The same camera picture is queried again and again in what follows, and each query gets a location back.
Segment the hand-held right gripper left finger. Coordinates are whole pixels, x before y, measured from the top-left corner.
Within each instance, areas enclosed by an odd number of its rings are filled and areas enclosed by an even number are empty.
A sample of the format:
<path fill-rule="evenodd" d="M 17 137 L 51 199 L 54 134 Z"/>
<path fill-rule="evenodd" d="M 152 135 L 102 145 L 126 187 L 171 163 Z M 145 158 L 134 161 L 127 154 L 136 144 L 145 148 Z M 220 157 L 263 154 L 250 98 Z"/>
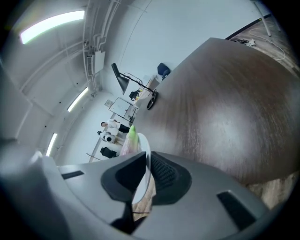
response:
<path fill-rule="evenodd" d="M 115 157 L 101 176 L 107 194 L 116 201 L 132 202 L 134 193 L 146 173 L 146 152 Z"/>

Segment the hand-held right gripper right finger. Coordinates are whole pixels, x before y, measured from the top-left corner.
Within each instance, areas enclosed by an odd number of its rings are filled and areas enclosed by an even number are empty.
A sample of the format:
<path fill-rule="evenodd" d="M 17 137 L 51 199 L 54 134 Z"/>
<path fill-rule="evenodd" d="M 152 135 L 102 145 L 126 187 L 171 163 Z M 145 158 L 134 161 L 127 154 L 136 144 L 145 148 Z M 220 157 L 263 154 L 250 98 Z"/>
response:
<path fill-rule="evenodd" d="M 152 151 L 150 171 L 156 189 L 153 206 L 176 203 L 192 185 L 190 172 L 183 166 L 183 160 L 175 155 Z"/>

